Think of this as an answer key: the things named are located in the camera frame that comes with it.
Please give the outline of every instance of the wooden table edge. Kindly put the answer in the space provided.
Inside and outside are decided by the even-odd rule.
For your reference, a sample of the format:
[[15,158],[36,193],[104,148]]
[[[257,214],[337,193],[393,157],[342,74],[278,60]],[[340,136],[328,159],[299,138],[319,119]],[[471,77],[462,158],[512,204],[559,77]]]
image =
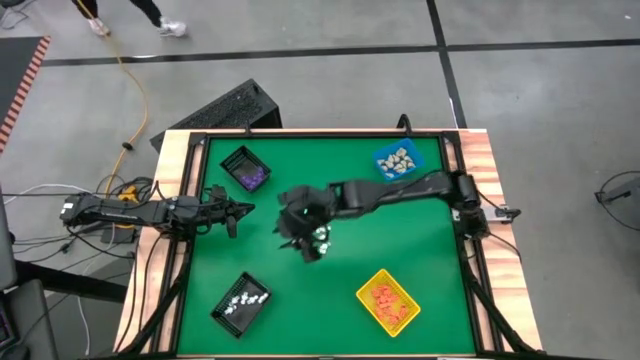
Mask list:
[[[399,134],[405,132],[404,129],[252,129],[254,134],[295,134],[295,133],[358,133],[358,132],[397,132]],[[463,156],[465,160],[466,170],[474,175],[478,184],[478,189],[489,199],[504,204],[504,195],[500,185],[489,135],[486,129],[434,129],[420,128],[413,129],[414,132],[449,132],[457,131],[460,135],[461,145],[463,148]],[[158,157],[156,167],[155,180],[160,183],[162,193],[165,196],[178,195],[183,169],[186,165],[186,155],[189,137],[191,133],[209,133],[209,134],[242,134],[243,129],[198,129],[198,130],[168,130],[165,132],[163,146]],[[196,192],[197,174],[200,165],[200,156],[202,156],[202,147],[196,148],[194,161],[192,163],[192,171],[187,187],[187,194],[194,195]],[[516,245],[511,225],[491,225],[491,231],[496,235]],[[157,232],[152,228],[144,228],[139,240],[139,250],[136,257],[136,282],[142,284],[144,280],[144,265],[149,259],[149,250],[155,242]],[[492,285],[494,301],[496,306],[501,310],[505,318],[511,326],[522,337],[522,339],[534,348],[540,349],[540,338],[531,308],[528,296],[527,286],[522,272],[522,266],[515,254],[509,252],[508,249],[502,247],[499,243],[491,240],[484,240],[482,243],[483,250],[487,259],[487,270]],[[147,294],[144,309],[141,309],[140,303],[142,298],[142,286],[136,287],[135,298],[136,305],[133,309],[133,320],[130,329],[126,333],[123,345],[124,348],[137,334],[140,312],[142,311],[143,323],[151,315],[158,305],[158,296],[160,284],[164,274],[164,267],[167,259],[168,241],[161,240],[150,259],[149,274],[147,277]],[[182,263],[182,252],[179,250],[176,257],[174,271],[175,278],[176,269]],[[133,275],[129,280],[129,291],[123,305],[118,333],[116,336],[115,346],[120,341],[131,314],[133,303]],[[489,331],[488,318],[486,312],[483,311],[482,305],[478,304],[478,317],[480,320],[481,333],[485,349],[493,349],[491,343],[491,333]],[[161,330],[161,339],[159,349],[167,351],[169,349],[170,334],[172,332],[173,317],[175,312],[174,305],[169,309],[165,316],[165,321]]]

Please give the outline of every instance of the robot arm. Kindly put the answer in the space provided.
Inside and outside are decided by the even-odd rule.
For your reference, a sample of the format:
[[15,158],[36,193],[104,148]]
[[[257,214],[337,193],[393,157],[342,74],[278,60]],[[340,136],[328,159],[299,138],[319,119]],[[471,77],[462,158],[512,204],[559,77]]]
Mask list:
[[233,201],[220,186],[206,191],[209,194],[206,202],[194,196],[175,196],[141,204],[81,193],[65,200],[60,219],[69,227],[96,221],[151,226],[162,235],[177,238],[196,234],[199,226],[207,226],[208,231],[212,224],[220,223],[226,224],[230,237],[236,237],[237,222],[255,205]]
[[306,185],[293,188],[279,196],[285,208],[280,211],[275,232],[291,239],[281,248],[301,250],[304,260],[311,262],[326,252],[332,220],[354,219],[380,206],[427,198],[441,199],[459,211],[468,234],[487,232],[473,176],[444,171],[392,184],[352,180],[329,184],[324,190]]

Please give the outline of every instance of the black pants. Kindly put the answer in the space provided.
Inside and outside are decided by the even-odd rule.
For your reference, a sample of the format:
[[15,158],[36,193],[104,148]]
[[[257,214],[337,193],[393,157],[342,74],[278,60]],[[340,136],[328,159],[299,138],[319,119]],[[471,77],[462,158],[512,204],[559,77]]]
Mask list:
[[[91,19],[91,17],[87,15],[85,11],[82,9],[80,4],[78,4],[78,0],[71,0],[71,1],[76,5],[78,10],[80,10],[80,13],[82,14],[82,16],[84,16],[87,19]],[[89,12],[91,13],[91,15],[93,15],[93,17],[98,17],[98,3],[96,2],[96,0],[80,0],[80,1],[82,1],[82,4],[84,4],[84,6],[87,8],[87,10],[89,10]],[[162,16],[162,14],[160,13],[160,10],[156,6],[156,4],[153,3],[153,0],[130,0],[130,1],[131,3],[133,3],[133,5],[137,6],[138,9],[142,10],[142,12],[145,15],[147,15],[147,17],[149,18],[149,20],[151,20],[151,23],[155,27],[160,27],[160,17]]]

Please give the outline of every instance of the gray floor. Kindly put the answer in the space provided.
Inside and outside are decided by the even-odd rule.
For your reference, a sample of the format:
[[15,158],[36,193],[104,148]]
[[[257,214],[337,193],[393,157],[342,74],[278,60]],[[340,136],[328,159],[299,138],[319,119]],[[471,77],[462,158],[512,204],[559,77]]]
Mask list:
[[[157,3],[167,15],[189,23],[189,39],[157,38],[127,1],[100,3],[123,54],[435,44],[427,6],[418,0]],[[438,0],[437,5],[449,44],[640,37],[637,1]],[[50,59],[110,56],[69,1],[39,1],[27,12],[29,20],[13,31],[0,31],[0,36],[50,34]],[[635,141],[640,130],[639,48],[450,57],[468,125],[489,129],[507,199],[524,213],[515,232],[545,349],[637,358],[640,239],[608,218],[593,192],[640,160]],[[388,126],[403,112],[415,126],[454,126],[437,53],[130,68],[149,92],[151,123],[125,161],[125,178],[153,174],[157,155],[147,144],[152,135],[248,78],[255,78],[280,105],[286,127]],[[141,117],[140,96],[115,65],[41,69],[0,161],[3,188],[19,191],[45,182],[95,188]],[[616,204],[613,210],[640,225],[628,205]],[[59,208],[60,199],[20,199],[8,206],[8,215],[19,238],[55,235],[63,233]],[[57,246],[20,257],[38,259]],[[114,251],[130,250],[123,246]],[[61,268],[91,254],[76,245],[44,264]],[[110,263],[99,259],[96,269]],[[57,339],[63,358],[84,353],[84,330],[74,304],[59,309],[59,314],[69,314],[68,321],[54,319],[58,333],[71,329],[74,336]],[[118,306],[89,312],[92,332],[102,331],[101,339],[114,336]],[[92,346],[94,354],[102,350]]]

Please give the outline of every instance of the green mat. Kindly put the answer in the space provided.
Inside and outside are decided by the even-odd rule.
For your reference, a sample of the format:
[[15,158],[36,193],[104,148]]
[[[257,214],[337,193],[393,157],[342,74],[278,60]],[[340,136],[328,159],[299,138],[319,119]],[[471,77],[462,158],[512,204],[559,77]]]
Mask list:
[[[276,196],[309,184],[325,188],[349,179],[382,181],[375,150],[397,139],[214,139],[205,186],[222,185],[235,200],[256,204],[238,223],[238,238],[222,226],[196,239],[178,354],[471,354],[474,352],[449,208],[437,199],[391,205],[357,220],[332,222],[327,256],[305,264],[279,250],[272,234]],[[442,167],[438,142],[415,139],[426,171]],[[254,194],[220,163],[241,145],[272,170]],[[356,298],[378,270],[387,269],[422,312],[391,338]],[[210,317],[243,271],[273,296],[236,339]]]

